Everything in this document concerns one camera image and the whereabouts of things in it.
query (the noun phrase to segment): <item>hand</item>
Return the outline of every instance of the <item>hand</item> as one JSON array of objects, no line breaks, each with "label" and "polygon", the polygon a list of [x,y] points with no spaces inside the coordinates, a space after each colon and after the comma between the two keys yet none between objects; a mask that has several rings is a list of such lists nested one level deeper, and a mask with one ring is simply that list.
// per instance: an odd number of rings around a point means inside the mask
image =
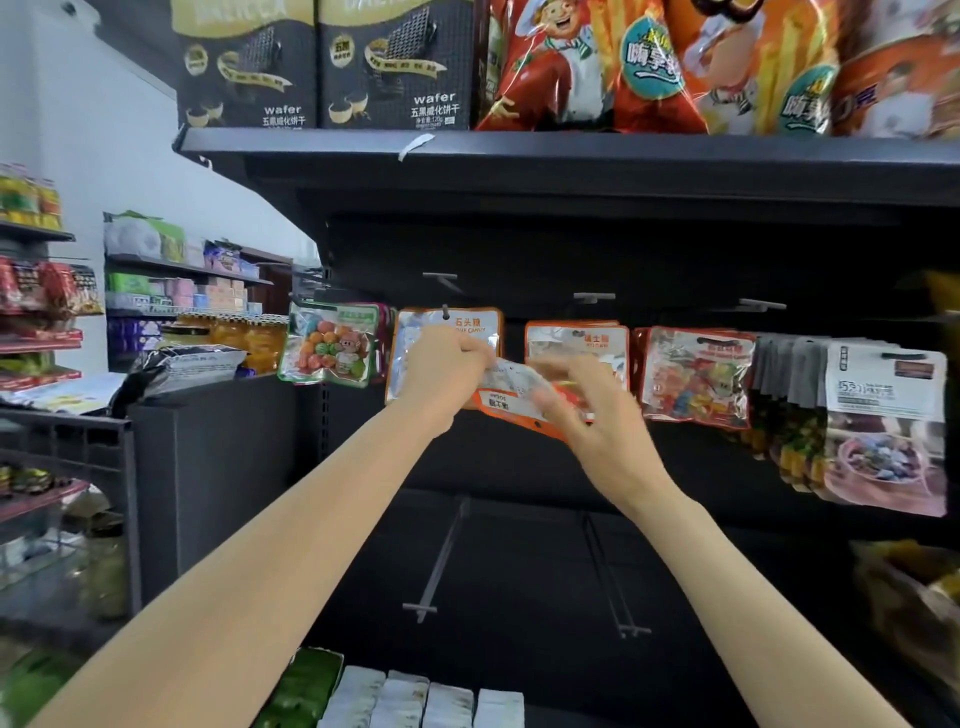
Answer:
[{"label": "hand", "polygon": [[419,417],[435,420],[434,437],[453,425],[484,370],[496,362],[487,342],[454,327],[424,327],[407,352],[407,371],[397,401],[412,403]]},{"label": "hand", "polygon": [[573,381],[587,400],[593,425],[556,391],[538,390],[534,401],[566,438],[594,487],[631,517],[648,499],[680,495],[654,447],[640,408],[594,356],[558,356],[530,362],[547,379]]}]

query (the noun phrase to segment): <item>shelving unit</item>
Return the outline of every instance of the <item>shelving unit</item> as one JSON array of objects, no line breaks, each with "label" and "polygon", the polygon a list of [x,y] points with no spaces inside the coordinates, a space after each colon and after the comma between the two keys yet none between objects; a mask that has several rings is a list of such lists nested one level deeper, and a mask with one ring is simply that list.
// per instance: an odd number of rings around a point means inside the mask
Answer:
[{"label": "shelving unit", "polygon": [[[514,360],[535,318],[940,346],[916,272],[960,270],[960,257],[908,241],[960,206],[956,144],[436,133],[411,148],[418,136],[184,129],[174,146],[310,234],[332,301],[495,305]],[[885,240],[900,241],[896,260],[877,253]],[[383,406],[382,388],[301,390],[317,459]],[[847,546],[960,548],[955,436],[937,520],[798,494],[717,431],[651,430],[680,486],[912,725],[960,726],[956,706],[868,628]],[[752,720],[665,566],[568,449],[476,412],[413,469],[308,643],[356,665],[522,691],[573,715],[571,728]]]}]

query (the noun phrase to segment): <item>white label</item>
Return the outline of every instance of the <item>white label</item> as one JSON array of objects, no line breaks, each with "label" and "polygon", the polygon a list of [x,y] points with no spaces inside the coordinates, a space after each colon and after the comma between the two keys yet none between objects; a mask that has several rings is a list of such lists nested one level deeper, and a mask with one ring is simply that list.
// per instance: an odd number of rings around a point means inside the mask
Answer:
[{"label": "white label", "polygon": [[941,352],[830,342],[827,409],[942,422],[946,376]]}]

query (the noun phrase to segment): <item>plastic bag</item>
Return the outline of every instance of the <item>plastic bag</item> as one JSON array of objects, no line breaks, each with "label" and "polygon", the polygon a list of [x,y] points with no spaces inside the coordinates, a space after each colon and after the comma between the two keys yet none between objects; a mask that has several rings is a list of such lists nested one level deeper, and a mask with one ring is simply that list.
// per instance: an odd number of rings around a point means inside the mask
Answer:
[{"label": "plastic bag", "polygon": [[374,375],[380,315],[372,303],[291,303],[277,376],[299,384],[366,387]]},{"label": "plastic bag", "polygon": [[833,0],[674,0],[667,23],[710,133],[829,133]]},{"label": "plastic bag", "polygon": [[470,336],[483,339],[500,353],[503,314],[496,308],[404,308],[396,315],[394,343],[391,347],[390,371],[387,373],[386,402],[400,394],[407,371],[406,355],[420,338],[425,326],[452,326]]},{"label": "plastic bag", "polygon": [[840,69],[834,133],[885,138],[960,136],[960,44],[918,36],[876,48]]},{"label": "plastic bag", "polygon": [[643,416],[665,422],[744,429],[754,356],[750,334],[652,327],[643,367]]},{"label": "plastic bag", "polygon": [[516,0],[488,131],[703,133],[660,0]]}]

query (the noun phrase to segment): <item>finger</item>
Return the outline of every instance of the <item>finger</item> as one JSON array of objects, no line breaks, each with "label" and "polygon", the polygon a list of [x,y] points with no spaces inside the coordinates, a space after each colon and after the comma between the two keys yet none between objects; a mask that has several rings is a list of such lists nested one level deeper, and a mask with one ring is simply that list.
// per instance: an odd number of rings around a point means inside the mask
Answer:
[{"label": "finger", "polygon": [[530,364],[547,379],[575,381],[597,415],[602,415],[619,396],[619,380],[613,376],[612,369],[595,356],[543,356]]},{"label": "finger", "polygon": [[489,369],[496,363],[496,351],[483,339],[476,336],[470,336],[465,331],[458,330],[460,334],[458,341],[462,352],[478,352],[484,358],[484,369]]},{"label": "finger", "polygon": [[547,422],[564,435],[576,454],[589,433],[580,411],[552,389],[536,389],[531,393],[531,399],[543,411]]}]

